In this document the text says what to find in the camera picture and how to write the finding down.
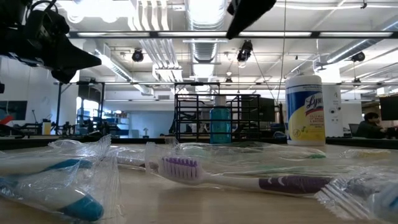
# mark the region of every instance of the person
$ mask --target person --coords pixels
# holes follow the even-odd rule
[[[377,113],[367,113],[364,121],[359,124],[356,135],[358,137],[382,139],[387,136],[387,129],[379,125],[379,115]]]

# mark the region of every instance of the black wire rack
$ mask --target black wire rack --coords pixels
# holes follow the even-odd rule
[[[232,100],[227,100],[226,104],[231,113],[231,119],[210,119],[210,110],[219,107],[214,106],[212,102],[216,96],[233,97]],[[178,140],[193,138],[199,141],[211,134],[229,134],[231,141],[242,139],[258,141],[261,138],[259,105],[260,95],[253,94],[175,94],[174,135]],[[230,122],[231,132],[210,132],[210,121]],[[183,133],[181,125],[187,124],[196,124],[196,130],[192,130],[192,133]]]

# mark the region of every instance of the purple toothbrush handle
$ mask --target purple toothbrush handle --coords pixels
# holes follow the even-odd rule
[[[259,186],[263,190],[285,194],[315,194],[330,181],[331,178],[328,177],[291,175],[268,179],[260,178]]]

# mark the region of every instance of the mouthwash bottle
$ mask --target mouthwash bottle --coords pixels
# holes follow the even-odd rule
[[[231,143],[231,134],[228,134],[231,132],[231,112],[226,107],[226,96],[215,97],[215,107],[210,111],[210,132],[210,144]]]

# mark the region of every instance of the wooden table surface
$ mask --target wooden table surface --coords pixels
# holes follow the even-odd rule
[[[354,147],[325,146],[339,153]],[[235,189],[189,187],[120,168],[126,223],[364,223],[344,222],[315,199]],[[0,223],[66,223],[46,212],[0,198]]]

